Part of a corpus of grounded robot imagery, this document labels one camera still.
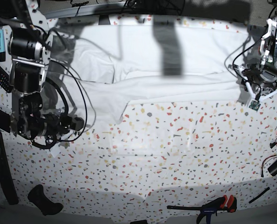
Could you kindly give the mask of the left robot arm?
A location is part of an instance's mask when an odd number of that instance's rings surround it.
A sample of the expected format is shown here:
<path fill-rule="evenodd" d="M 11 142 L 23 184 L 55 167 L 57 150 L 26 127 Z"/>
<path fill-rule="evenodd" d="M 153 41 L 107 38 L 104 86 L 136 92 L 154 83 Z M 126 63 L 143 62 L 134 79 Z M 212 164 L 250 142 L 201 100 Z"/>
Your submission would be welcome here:
<path fill-rule="evenodd" d="M 268 3 L 274 6 L 275 14 L 269 15 L 265 34 L 257 41 L 259 62 L 236 68 L 250 95 L 247 105 L 256 111 L 263 101 L 277 94 L 277 0 Z"/>

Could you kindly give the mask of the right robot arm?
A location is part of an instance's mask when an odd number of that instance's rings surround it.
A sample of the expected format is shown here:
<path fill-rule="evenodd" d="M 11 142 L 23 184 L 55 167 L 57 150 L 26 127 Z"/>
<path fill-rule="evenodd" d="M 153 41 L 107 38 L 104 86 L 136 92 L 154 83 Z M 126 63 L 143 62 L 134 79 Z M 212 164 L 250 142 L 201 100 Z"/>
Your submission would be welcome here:
<path fill-rule="evenodd" d="M 81 135 L 86 119 L 69 115 L 66 97 L 47 76 L 51 63 L 52 35 L 46 17 L 36 0 L 0 0 L 0 22 L 11 28 L 8 39 L 0 31 L 0 57 L 11 56 L 6 72 L 0 66 L 0 86 L 13 95 L 12 112 L 1 128 L 19 135 L 40 149 L 68 142 L 72 134 Z M 42 113 L 41 92 L 45 83 L 61 97 L 63 109 Z"/>

